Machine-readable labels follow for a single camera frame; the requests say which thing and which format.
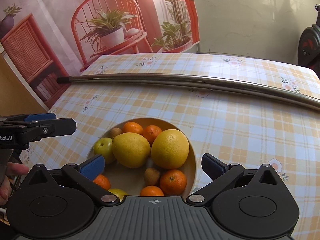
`tablecloth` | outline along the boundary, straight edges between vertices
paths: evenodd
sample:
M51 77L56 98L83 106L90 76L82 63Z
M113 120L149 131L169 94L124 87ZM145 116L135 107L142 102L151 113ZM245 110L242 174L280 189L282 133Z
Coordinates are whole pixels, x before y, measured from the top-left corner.
M82 75L175 73L223 77L291 90L315 98L320 81L307 68L267 60L205 54L130 54L101 56ZM196 152L193 191L211 182L201 170L210 153L225 163L257 169L271 164L300 208L293 237L320 239L319 113L257 97L197 88L73 84L50 110L77 122L73 135L45 138L21 154L32 167L49 169L81 163L108 129L133 118L154 117L181 129Z

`white pot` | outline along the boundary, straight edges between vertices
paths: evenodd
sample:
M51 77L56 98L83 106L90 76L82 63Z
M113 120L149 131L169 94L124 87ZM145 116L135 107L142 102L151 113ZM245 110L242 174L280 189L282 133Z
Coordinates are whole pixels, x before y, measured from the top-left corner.
M101 42L106 46L106 48L110 49L124 42L123 28L116 30L114 33L110 33L106 36L100 37L100 39L101 39Z

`finger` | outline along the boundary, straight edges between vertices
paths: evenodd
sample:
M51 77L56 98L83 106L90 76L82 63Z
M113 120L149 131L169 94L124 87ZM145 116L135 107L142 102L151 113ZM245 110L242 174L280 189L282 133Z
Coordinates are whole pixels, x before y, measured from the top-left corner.
M26 165L19 163L8 163L7 175L26 175L29 172L29 168Z
M0 187L0 206L7 203L9 198L9 191L10 191L10 182L8 177L5 176L4 182L1 184Z

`chair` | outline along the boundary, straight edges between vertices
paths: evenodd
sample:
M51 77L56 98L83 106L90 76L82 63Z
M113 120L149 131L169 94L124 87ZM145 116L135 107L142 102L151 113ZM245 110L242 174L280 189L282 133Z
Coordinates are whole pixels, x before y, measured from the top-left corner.
M57 84L68 76L60 60L45 39L35 18L29 14L1 40L17 70L39 98L51 108L70 85Z
M141 32L128 38L124 43L110 49L106 49L100 39L94 43L91 39L83 39L92 28L87 21L99 17L96 10L102 10L107 13L114 9L122 9L130 14L137 15L136 18L131 19L131 23L125 25L125 29L128 31L131 28L136 28L141 30ZM132 48L134 53L139 53L137 44L140 41L145 43L148 52L153 52L146 39L147 33L144 32L141 23L141 11L135 0L85 0L73 14L71 19L71 30L84 63L84 66L80 71L89 67L89 65L100 55L117 55L129 48Z

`kiwi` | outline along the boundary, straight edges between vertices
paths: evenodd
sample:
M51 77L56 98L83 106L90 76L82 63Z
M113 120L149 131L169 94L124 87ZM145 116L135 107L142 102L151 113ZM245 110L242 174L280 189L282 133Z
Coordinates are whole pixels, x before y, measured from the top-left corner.
M160 171L155 168L147 168L144 172L144 182L147 186L156 186L159 184Z
M116 137L117 135L119 134L122 134L122 130L120 128L113 128L111 131L110 131L110 137L113 139L114 137Z

